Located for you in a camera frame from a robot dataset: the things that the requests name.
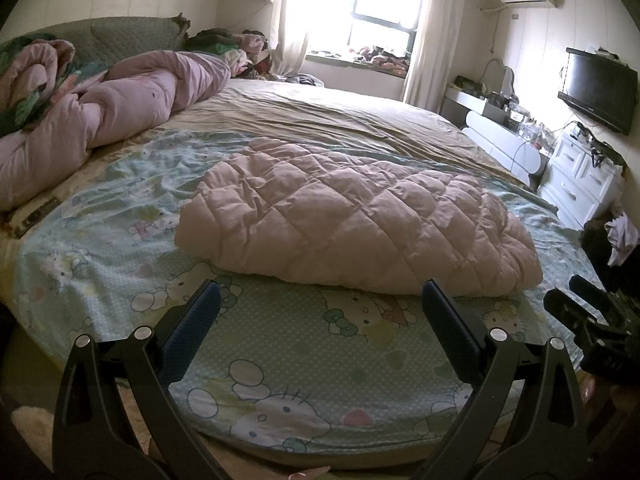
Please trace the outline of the clothes on dark chair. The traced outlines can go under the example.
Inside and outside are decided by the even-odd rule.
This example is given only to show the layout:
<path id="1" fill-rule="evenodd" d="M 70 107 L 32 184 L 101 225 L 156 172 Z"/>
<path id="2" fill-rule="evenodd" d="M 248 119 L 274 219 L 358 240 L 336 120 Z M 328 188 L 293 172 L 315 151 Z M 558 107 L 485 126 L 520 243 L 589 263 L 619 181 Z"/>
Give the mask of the clothes on dark chair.
<path id="1" fill-rule="evenodd" d="M 639 230 L 621 209 L 588 220 L 580 246 L 606 290 L 639 300 Z"/>

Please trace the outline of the right cream curtain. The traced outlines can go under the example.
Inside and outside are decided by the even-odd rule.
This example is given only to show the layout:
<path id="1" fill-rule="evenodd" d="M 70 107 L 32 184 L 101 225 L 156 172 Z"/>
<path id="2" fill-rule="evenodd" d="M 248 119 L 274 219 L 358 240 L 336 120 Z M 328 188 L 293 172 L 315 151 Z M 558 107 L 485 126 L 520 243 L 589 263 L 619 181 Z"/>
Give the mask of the right cream curtain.
<path id="1" fill-rule="evenodd" d="M 402 100 L 437 112 L 460 34 L 465 0 L 423 0 Z"/>

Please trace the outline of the cream curtain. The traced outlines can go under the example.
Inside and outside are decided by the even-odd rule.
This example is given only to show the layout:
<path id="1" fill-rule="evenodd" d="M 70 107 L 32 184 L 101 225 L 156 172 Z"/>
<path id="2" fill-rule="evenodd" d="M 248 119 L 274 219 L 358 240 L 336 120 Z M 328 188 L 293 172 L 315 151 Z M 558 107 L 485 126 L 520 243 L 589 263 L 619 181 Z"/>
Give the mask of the cream curtain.
<path id="1" fill-rule="evenodd" d="M 460 34 L 465 0 L 423 0 L 402 100 L 437 112 Z"/>
<path id="2" fill-rule="evenodd" d="M 272 5 L 269 29 L 271 71 L 296 74 L 305 61 L 319 0 L 265 0 Z"/>

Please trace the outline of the tan bed sheet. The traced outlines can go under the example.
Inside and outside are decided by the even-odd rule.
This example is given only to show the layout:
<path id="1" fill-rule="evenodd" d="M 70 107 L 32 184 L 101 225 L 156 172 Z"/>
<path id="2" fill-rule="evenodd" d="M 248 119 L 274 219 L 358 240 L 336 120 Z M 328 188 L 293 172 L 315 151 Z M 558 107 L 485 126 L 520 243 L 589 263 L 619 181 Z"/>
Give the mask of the tan bed sheet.
<path id="1" fill-rule="evenodd" d="M 407 156 L 475 171 L 523 185 L 459 128 L 439 114 L 354 92 L 233 79 L 224 90 L 172 116 L 154 130 L 96 150 L 58 187 L 80 190 L 104 168 L 170 130 L 246 133 L 292 142 L 318 142 L 378 155 Z"/>

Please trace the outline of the black wall television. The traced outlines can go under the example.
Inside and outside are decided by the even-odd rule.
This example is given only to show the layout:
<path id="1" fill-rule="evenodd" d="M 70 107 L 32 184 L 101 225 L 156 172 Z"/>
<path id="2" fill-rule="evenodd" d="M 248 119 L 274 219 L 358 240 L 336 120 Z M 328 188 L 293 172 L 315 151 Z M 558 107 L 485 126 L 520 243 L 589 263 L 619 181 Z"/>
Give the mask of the black wall television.
<path id="1" fill-rule="evenodd" d="M 639 99 L 638 73 L 605 55 L 566 49 L 558 98 L 610 130 L 628 136 Z"/>

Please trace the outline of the window with dark frame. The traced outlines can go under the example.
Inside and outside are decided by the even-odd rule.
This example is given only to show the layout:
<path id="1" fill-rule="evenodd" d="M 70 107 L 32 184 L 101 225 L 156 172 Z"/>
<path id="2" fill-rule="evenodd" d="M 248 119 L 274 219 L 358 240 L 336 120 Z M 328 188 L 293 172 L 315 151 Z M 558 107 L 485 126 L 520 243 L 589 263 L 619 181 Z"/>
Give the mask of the window with dark frame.
<path id="1" fill-rule="evenodd" d="M 343 55 L 380 47 L 410 52 L 423 0 L 318 0 L 309 44 L 316 52 Z"/>

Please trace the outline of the left cream curtain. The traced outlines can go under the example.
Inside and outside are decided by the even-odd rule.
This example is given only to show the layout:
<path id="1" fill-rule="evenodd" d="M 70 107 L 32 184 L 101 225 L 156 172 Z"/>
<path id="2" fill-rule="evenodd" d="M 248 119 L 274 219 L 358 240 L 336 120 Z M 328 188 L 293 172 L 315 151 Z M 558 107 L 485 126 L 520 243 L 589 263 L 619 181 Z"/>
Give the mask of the left cream curtain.
<path id="1" fill-rule="evenodd" d="M 272 5 L 269 29 L 271 71 L 296 74 L 305 61 L 319 0 L 265 0 Z"/>

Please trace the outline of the pile of clothes by bed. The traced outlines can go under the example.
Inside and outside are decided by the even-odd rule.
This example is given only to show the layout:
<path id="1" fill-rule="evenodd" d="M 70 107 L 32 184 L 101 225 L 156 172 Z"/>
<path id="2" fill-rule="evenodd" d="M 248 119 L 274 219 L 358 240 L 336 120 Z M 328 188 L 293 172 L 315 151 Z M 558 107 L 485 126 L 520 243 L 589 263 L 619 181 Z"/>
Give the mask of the pile of clothes by bed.
<path id="1" fill-rule="evenodd" d="M 217 55 L 230 67 L 232 78 L 264 78 L 271 70 L 271 55 L 267 37 L 259 30 L 244 29 L 229 32 L 210 28 L 186 40 L 188 51 Z"/>

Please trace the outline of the white dressing table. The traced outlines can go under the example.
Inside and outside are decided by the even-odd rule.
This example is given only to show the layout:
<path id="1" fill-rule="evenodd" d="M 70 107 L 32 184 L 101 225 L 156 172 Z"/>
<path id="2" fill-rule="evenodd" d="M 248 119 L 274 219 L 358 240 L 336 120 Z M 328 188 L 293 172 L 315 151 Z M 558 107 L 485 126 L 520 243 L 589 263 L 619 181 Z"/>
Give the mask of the white dressing table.
<path id="1" fill-rule="evenodd" d="M 549 157 L 532 140 L 508 125 L 515 104 L 514 73 L 491 58 L 479 81 L 463 76 L 448 84 L 439 114 L 457 126 L 489 156 L 536 191 Z"/>

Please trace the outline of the teal cartoon print blanket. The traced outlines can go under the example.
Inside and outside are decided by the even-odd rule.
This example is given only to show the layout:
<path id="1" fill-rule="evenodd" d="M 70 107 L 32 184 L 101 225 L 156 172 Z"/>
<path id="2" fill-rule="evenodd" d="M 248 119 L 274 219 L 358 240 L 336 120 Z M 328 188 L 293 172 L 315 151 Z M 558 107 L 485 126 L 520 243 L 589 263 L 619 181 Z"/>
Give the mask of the teal cartoon print blanket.
<path id="1" fill-rule="evenodd" d="M 220 270 L 177 247 L 180 207 L 209 168 L 250 144 L 166 131 L 108 164 L 18 244 L 11 309 L 57 363 L 74 340 L 156 323 L 202 281 L 221 309 L 170 391 L 198 430 L 251 450 L 384 454 L 437 442 L 469 399 L 416 297 Z"/>

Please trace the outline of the white drawer cabinet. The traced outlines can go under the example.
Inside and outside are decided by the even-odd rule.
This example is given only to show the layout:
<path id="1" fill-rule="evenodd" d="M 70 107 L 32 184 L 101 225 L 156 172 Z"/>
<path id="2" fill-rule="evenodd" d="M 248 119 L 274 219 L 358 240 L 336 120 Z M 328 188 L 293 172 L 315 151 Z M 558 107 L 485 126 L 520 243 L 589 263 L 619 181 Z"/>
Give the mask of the white drawer cabinet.
<path id="1" fill-rule="evenodd" d="M 607 212 L 625 189 L 623 168 L 608 158 L 593 157 L 585 142 L 563 133 L 555 144 L 538 195 L 558 208 L 564 226 L 580 230 Z"/>

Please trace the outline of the pink quilted jacket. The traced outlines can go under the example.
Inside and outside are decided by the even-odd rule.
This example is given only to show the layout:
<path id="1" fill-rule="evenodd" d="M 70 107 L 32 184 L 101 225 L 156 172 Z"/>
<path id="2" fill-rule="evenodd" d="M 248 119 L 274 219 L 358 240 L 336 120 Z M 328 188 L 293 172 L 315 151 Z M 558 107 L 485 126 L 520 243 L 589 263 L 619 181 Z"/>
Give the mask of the pink quilted jacket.
<path id="1" fill-rule="evenodd" d="M 206 172 L 175 242 L 222 270 L 379 294 L 434 280 L 499 297 L 542 280 L 526 227 L 474 177 L 267 138 Z"/>

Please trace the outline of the pink rolled duvet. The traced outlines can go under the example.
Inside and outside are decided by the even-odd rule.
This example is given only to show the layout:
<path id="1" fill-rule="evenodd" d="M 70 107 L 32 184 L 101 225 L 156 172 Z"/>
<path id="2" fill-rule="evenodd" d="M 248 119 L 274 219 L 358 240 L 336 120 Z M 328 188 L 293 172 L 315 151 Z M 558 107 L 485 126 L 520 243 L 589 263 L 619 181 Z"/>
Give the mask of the pink rolled duvet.
<path id="1" fill-rule="evenodd" d="M 127 140 L 214 96 L 231 78 L 216 55 L 156 50 L 125 58 L 1 137 L 1 208 L 12 210 L 74 174 L 96 148 Z"/>

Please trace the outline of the dark floral pillow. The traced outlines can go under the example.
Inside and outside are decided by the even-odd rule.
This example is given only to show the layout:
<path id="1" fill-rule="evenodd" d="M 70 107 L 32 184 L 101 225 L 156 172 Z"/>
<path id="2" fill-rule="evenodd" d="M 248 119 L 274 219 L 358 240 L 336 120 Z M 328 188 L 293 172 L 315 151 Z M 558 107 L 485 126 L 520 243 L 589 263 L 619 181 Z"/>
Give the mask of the dark floral pillow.
<path id="1" fill-rule="evenodd" d="M 44 32 L 1 45 L 1 136 L 36 124 L 50 108 L 108 65 L 79 62 L 68 40 Z"/>

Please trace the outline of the grey padded headboard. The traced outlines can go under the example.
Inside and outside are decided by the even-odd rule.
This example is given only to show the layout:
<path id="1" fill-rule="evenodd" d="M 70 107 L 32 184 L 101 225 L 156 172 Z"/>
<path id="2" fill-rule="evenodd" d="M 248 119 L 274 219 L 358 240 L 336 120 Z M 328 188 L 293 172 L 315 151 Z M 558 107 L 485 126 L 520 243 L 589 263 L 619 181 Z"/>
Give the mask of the grey padded headboard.
<path id="1" fill-rule="evenodd" d="M 182 50 L 190 25 L 182 14 L 172 18 L 110 16 L 56 24 L 3 41 L 1 71 L 36 39 L 70 42 L 75 48 L 73 67 L 104 68 L 148 51 Z"/>

